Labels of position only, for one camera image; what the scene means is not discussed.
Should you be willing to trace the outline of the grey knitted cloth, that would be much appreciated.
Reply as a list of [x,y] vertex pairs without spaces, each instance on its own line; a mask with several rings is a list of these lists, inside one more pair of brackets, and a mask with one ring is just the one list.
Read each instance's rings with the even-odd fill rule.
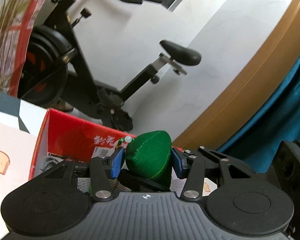
[[[48,169],[56,166],[58,163],[62,162],[63,159],[59,157],[55,157],[53,155],[49,155],[46,157],[42,163],[42,166],[40,168],[40,173],[43,173],[47,171]],[[134,189],[130,187],[126,187],[126,183],[123,185],[120,183],[118,179],[109,179],[108,180],[111,186],[111,189],[114,194],[120,193],[120,192],[160,192],[159,190],[152,190],[144,186],[136,187]],[[186,179],[171,179],[170,188],[168,189],[171,192],[175,192],[177,196],[180,196],[182,189],[185,185]],[[75,185],[79,190],[81,190],[83,193],[91,193],[91,180],[90,178],[77,178],[75,179]]]

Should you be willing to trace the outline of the green zongzi plush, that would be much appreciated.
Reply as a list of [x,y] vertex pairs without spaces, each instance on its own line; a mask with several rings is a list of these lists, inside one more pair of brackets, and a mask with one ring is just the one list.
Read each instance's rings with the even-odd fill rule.
[[143,133],[128,143],[125,163],[133,175],[167,185],[172,175],[171,149],[166,131]]

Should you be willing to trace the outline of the red strawberry cardboard box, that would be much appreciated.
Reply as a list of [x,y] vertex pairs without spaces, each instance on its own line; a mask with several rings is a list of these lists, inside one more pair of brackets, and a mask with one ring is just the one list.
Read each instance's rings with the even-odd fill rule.
[[[30,178],[41,174],[40,168],[46,157],[73,159],[83,163],[78,172],[90,178],[89,163],[93,157],[111,156],[118,147],[126,147],[136,136],[98,125],[69,114],[50,109],[40,129],[32,158]],[[141,185],[160,192],[169,191],[170,183],[164,185],[133,175],[124,162],[117,179],[132,189]]]

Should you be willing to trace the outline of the teal curtain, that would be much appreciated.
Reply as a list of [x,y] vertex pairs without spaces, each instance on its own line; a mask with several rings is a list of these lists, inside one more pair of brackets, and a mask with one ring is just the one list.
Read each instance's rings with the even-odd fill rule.
[[264,173],[283,140],[300,141],[300,56],[270,98],[218,152]]

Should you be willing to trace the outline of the patterned white table cloth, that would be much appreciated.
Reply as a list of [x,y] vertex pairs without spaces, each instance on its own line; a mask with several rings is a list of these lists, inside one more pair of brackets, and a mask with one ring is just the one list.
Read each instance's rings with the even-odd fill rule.
[[[0,206],[4,197],[27,182],[47,110],[0,92]],[[0,213],[0,239],[8,233]]]

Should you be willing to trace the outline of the pink printed backdrop curtain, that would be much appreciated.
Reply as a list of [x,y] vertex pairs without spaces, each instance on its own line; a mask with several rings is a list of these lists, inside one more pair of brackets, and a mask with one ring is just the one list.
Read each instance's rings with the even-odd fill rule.
[[45,0],[0,0],[0,91],[18,92],[27,46]]

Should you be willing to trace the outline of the brown wooden door frame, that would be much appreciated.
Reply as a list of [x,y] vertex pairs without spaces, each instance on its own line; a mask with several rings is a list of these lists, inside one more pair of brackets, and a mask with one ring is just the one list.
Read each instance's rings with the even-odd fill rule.
[[180,148],[217,149],[269,99],[300,56],[300,0],[292,0],[254,57],[175,141]]

